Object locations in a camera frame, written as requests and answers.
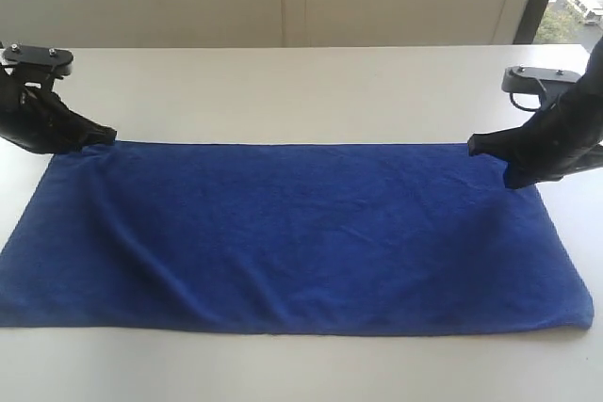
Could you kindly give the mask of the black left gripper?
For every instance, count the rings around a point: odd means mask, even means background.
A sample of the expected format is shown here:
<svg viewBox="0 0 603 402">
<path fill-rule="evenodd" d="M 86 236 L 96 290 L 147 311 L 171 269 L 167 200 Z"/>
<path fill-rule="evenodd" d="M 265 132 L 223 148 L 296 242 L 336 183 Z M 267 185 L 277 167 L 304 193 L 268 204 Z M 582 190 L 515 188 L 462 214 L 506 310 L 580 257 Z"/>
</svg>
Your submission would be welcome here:
<svg viewBox="0 0 603 402">
<path fill-rule="evenodd" d="M 27 87 L 1 70 L 1 138 L 30 153 L 70 153 L 111 146 L 117 131 L 90 126 L 52 91 Z"/>
</svg>

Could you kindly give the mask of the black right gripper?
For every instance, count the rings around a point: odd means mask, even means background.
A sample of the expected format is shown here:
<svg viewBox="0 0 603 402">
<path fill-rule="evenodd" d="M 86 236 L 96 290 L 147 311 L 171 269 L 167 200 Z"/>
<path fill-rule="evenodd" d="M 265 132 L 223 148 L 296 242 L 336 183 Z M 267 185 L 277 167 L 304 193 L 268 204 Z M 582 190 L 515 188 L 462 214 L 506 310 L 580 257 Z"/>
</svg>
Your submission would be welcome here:
<svg viewBox="0 0 603 402">
<path fill-rule="evenodd" d="M 584 167 L 602 140 L 602 43 L 590 54 L 585 73 L 557 102 L 534 114 L 520 129 L 473 134 L 470 156 L 513 157 L 503 172 L 506 188 L 553 181 Z"/>
</svg>

